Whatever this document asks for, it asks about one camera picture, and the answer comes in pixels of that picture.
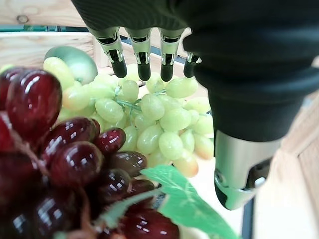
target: green grape bunch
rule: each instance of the green grape bunch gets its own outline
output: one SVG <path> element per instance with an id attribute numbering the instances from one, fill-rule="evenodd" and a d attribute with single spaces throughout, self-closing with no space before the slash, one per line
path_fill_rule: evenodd
<path id="1" fill-rule="evenodd" d="M 198 158 L 213 157 L 210 105 L 208 97 L 191 97 L 198 88 L 194 77 L 174 76 L 164 82 L 159 73 L 152 72 L 145 86 L 147 94 L 142 95 L 136 64 L 128 65 L 125 78 L 99 73 L 84 85 L 72 78 L 58 58 L 47 58 L 44 68 L 58 78 L 63 89 L 57 122 L 84 116 L 96 120 L 101 132 L 121 128 L 127 138 L 119 151 L 146 155 L 149 168 L 174 164 L 186 177 L 198 173 Z"/>

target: grape leaf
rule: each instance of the grape leaf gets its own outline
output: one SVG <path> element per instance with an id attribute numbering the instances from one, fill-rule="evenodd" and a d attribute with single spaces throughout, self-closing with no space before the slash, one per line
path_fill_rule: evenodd
<path id="1" fill-rule="evenodd" d="M 160 212 L 174 223 L 193 227 L 224 239 L 238 239 L 232 228 L 197 194 L 190 182 L 173 166 L 144 169 L 142 174 L 162 184 L 161 191 L 169 194 Z"/>

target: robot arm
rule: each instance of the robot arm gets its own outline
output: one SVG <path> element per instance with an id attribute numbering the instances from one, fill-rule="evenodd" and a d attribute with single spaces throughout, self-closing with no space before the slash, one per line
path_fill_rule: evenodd
<path id="1" fill-rule="evenodd" d="M 215 190 L 243 206 L 265 182 L 271 159 L 305 95 L 319 88 L 318 0 L 72 0 L 118 77 L 126 75 L 118 27 L 126 28 L 142 80 L 150 77 L 150 30 L 161 33 L 168 81 L 183 30 L 186 76 L 208 89 L 215 132 Z"/>

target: grape bunch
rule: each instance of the grape bunch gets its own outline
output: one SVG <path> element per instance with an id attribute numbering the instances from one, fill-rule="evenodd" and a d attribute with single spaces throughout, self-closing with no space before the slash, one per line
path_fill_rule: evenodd
<path id="1" fill-rule="evenodd" d="M 98 74 L 86 85 L 72 79 L 67 66 L 47 58 L 44 69 L 54 74 L 63 88 L 58 122 L 75 116 L 96 120 L 101 131 L 111 127 L 124 130 L 127 138 L 119 151 L 134 150 L 148 159 L 147 167 L 174 166 L 186 177 L 198 173 L 194 152 L 203 159 L 213 157 L 213 119 L 207 114 L 207 97 L 184 98 L 198 87 L 195 78 L 176 77 L 164 82 L 152 72 L 146 81 L 149 94 L 139 98 L 138 69 L 128 66 L 125 78 Z"/>
<path id="2" fill-rule="evenodd" d="M 130 143 L 121 128 L 104 129 L 104 118 L 56 121 L 70 89 L 60 82 L 42 69 L 10 66 L 0 73 L 0 239 L 53 239 L 57 232 L 68 239 L 179 239 L 178 226 L 151 208 L 152 197 L 132 205 L 117 228 L 92 232 L 112 203 L 155 186 L 135 179 L 147 159 L 119 151 Z M 101 100 L 111 102 L 103 117 L 121 120 L 112 110 L 119 104 Z"/>

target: black fingertip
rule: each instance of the black fingertip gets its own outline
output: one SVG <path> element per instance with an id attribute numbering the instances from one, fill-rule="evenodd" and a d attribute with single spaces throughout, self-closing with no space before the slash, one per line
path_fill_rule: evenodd
<path id="1" fill-rule="evenodd" d="M 139 77 L 142 81 L 147 81 L 151 77 L 150 64 L 141 63 L 138 64 Z"/>
<path id="2" fill-rule="evenodd" d="M 216 196 L 220 202 L 221 205 L 223 205 L 224 208 L 228 209 L 226 207 L 226 202 L 227 202 L 227 195 L 224 194 L 220 189 L 219 187 L 216 185 L 215 183 L 215 192 L 216 192 Z"/>
<path id="3" fill-rule="evenodd" d="M 161 65 L 160 77 L 163 81 L 170 81 L 173 76 L 173 66 L 172 65 Z"/>
<path id="4" fill-rule="evenodd" d="M 189 63 L 188 61 L 185 62 L 184 65 L 184 75 L 186 77 L 193 77 L 194 76 L 194 66 L 196 65 L 195 62 Z"/>
<path id="5" fill-rule="evenodd" d="M 112 64 L 112 68 L 114 71 L 114 74 L 119 77 L 119 78 L 123 78 L 126 77 L 127 74 L 127 69 L 126 69 L 126 64 L 125 64 L 125 60 L 123 59 L 123 61 L 115 61 Z"/>

